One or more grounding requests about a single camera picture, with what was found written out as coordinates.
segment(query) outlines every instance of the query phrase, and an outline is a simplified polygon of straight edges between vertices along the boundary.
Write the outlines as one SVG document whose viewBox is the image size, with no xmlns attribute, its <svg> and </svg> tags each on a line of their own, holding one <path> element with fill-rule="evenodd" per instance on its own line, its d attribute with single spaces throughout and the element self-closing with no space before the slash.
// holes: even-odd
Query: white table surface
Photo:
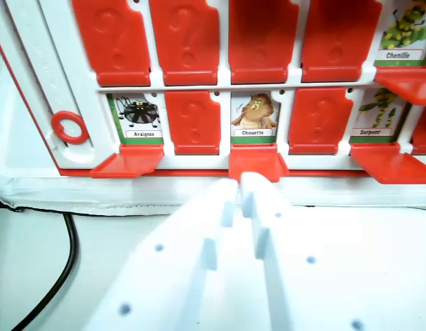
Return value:
<svg viewBox="0 0 426 331">
<path fill-rule="evenodd" d="M 371 314 L 377 314 L 387 326 L 395 325 L 400 319 L 405 320 L 406 326 L 413 326 L 410 329 L 404 328 L 402 331 L 426 330 L 426 284 L 420 282 L 420 279 L 426 280 L 426 274 L 424 277 L 414 279 L 413 284 L 416 286 L 412 286 L 410 277 L 412 274 L 417 274 L 416 272 L 404 275 L 400 275 L 401 272 L 391 273 L 392 270 L 405 269 L 404 265 L 400 265 L 404 263 L 402 261 L 410 261 L 408 264 L 411 264 L 413 271 L 420 268 L 426 272 L 425 210 L 295 208 L 303 209 L 306 217 L 314 217 L 319 221 L 325 221 L 328 217 L 345 219 L 347 227 L 352 226 L 353 229 L 357 227 L 357 230 L 360 226 L 364 227 L 365 231 L 367 229 L 370 231 L 371 226 L 375 229 L 374 224 L 377 222 L 376 229 L 380 232 L 377 232 L 377 235 L 384 232 L 387 236 L 384 241 L 386 247 L 383 247 L 383 250 L 392 251 L 392 248 L 396 247 L 395 252 L 404 250 L 405 253 L 399 255 L 401 258 L 394 257 L 389 260 L 392 261 L 393 268 L 389 269 L 386 277 L 389 282 L 400 284 L 400 287 L 396 286 L 393 290 L 392 298 L 380 296 L 381 288 L 366 289 L 379 298 L 380 302 L 375 300 L 371 304 L 384 310 L 377 309 Z M 67 282 L 67 286 L 29 330 L 80 330 L 96 309 L 98 302 L 134 247 L 156 229 L 165 217 L 74 216 L 74 220 L 80 239 L 79 265 L 73 278 Z M 313 235 L 318 239 L 324 234 L 319 232 Z M 13 213 L 0 210 L 0 331 L 8 331 L 16 325 L 49 290 L 64 267 L 68 250 L 68 233 L 60 214 L 30 210 Z M 423 295 L 419 295 L 420 292 L 413 293 L 414 290 L 420 289 L 423 289 Z M 423 302 L 418 302 L 417 297 L 423 297 Z M 226 232 L 219 256 L 219 269 L 208 276 L 204 298 L 199 330 L 268 331 L 270 329 L 262 261 L 254 258 L 251 226 L 248 219 L 237 215 L 233 228 Z M 399 298 L 398 300 L 404 301 L 408 306 L 402 305 L 401 314 L 386 315 L 384 314 L 386 302 L 395 300 L 393 298 Z M 334 318 L 341 318 L 339 315 L 338 312 L 334 312 Z M 372 321 L 363 320 L 366 327 L 368 322 L 372 326 Z M 353 329 L 348 323 L 343 330 Z M 381 330 L 394 331 L 393 328 Z"/>
</svg>

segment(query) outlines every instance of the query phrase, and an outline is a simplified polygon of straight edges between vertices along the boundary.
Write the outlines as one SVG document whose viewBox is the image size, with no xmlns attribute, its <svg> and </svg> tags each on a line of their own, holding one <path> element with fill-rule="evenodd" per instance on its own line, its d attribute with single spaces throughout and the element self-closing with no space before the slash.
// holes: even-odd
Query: cartoon caterpillar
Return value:
<svg viewBox="0 0 426 331">
<path fill-rule="evenodd" d="M 242 109 L 242 114 L 235 119 L 234 126 L 242 126 L 244 129 L 271 129 L 277 124 L 270 119 L 274 113 L 271 99 L 265 93 L 252 95 L 249 103 Z"/>
<path fill-rule="evenodd" d="M 395 23 L 383 33 L 381 41 L 383 49 L 403 48 L 418 40 L 426 39 L 426 26 L 423 26 L 425 20 L 415 23 L 423 19 L 426 13 L 426 0 L 414 0 L 401 19 L 397 18 L 396 13 L 397 10 L 392 13 Z"/>
<path fill-rule="evenodd" d="M 376 120 L 374 124 L 372 125 L 373 128 L 377 128 L 380 125 L 381 119 L 383 118 L 383 115 L 386 112 L 386 109 L 391 105 L 391 103 L 394 101 L 394 99 L 397 97 L 397 94 L 392 93 L 386 88 L 381 88 L 377 91 L 377 93 L 374 95 L 375 100 L 377 102 L 368 103 L 366 105 L 363 105 L 358 110 L 359 116 L 366 113 L 368 110 L 371 110 L 372 108 L 379 107 L 380 112 L 378 113 Z M 387 115 L 386 120 L 386 128 L 391 126 L 392 119 L 394 119 L 395 116 L 395 108 L 392 108 L 392 110 Z"/>
</svg>

